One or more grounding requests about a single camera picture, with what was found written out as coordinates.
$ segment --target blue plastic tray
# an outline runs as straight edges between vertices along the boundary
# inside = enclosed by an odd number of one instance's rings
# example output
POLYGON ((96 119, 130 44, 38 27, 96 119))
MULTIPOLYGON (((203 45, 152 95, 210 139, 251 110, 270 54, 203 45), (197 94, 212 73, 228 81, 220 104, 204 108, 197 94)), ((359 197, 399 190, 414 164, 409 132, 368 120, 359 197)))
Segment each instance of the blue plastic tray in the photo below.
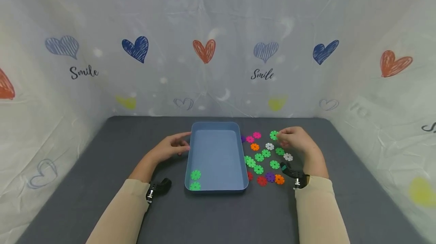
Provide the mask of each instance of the blue plastic tray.
POLYGON ((201 172, 197 180, 202 192, 242 192, 248 186, 247 168, 239 126, 233 122, 197 122, 192 125, 185 187, 195 182, 190 174, 201 172))

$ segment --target gray table surface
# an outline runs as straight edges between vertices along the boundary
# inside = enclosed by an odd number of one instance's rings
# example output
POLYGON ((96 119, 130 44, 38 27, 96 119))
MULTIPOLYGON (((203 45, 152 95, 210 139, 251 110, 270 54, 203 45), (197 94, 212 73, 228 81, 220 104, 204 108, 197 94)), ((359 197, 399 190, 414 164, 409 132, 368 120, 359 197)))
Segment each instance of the gray table surface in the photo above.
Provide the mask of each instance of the gray table surface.
MULTIPOLYGON (((165 136, 190 131, 197 121, 234 121, 241 134, 255 131, 265 146, 269 132, 302 126, 324 153, 336 200, 353 244, 425 243, 361 163, 333 125, 324 119, 112 117, 22 235, 19 244, 84 243, 109 202, 143 155, 165 136)), ((246 155, 255 152, 244 143, 246 155)), ((298 154, 292 161, 301 167, 298 154)), ((273 153, 272 160, 280 160, 273 153)), ((242 194, 190 194, 184 187, 187 155, 161 164, 154 180, 170 178, 167 195, 153 201, 138 243, 298 243, 293 182, 255 181, 242 194)), ((270 169, 263 165, 265 172, 270 169)))

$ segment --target purple snowflake block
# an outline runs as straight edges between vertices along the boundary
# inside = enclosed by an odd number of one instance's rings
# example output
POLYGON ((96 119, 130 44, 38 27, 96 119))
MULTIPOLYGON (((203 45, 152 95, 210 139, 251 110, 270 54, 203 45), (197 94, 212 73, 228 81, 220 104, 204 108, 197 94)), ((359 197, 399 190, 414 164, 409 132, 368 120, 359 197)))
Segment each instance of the purple snowflake block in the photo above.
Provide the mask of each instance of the purple snowflake block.
POLYGON ((275 182, 275 180, 276 180, 276 175, 274 175, 274 174, 271 173, 271 172, 268 172, 268 173, 265 174, 265 178, 266 178, 266 180, 267 180, 268 182, 273 183, 273 182, 275 182))

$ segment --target beige sleeve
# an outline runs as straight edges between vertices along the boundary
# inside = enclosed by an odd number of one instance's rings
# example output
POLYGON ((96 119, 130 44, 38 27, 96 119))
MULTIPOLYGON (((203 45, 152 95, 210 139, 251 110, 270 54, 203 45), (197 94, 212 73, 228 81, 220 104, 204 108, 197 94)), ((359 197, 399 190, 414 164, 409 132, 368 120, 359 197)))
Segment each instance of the beige sleeve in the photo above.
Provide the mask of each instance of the beige sleeve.
POLYGON ((310 176, 295 190, 300 244, 349 244, 347 229, 336 203, 332 182, 310 176))
POLYGON ((135 244, 148 209, 150 184, 126 180, 104 210, 86 244, 135 244))

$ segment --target pink snowflake block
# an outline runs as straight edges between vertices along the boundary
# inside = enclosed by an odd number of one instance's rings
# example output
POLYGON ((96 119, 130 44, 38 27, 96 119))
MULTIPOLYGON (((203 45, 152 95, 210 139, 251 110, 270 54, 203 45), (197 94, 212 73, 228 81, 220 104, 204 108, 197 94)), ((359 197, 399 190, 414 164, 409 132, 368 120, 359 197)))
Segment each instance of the pink snowflake block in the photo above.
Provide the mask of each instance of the pink snowflake block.
POLYGON ((247 137, 246 137, 246 141, 247 141, 248 143, 254 143, 254 138, 251 137, 251 136, 247 136, 247 137))
POLYGON ((262 135, 260 134, 260 132, 255 132, 255 133, 253 133, 253 137, 256 139, 260 139, 262 137, 262 135))

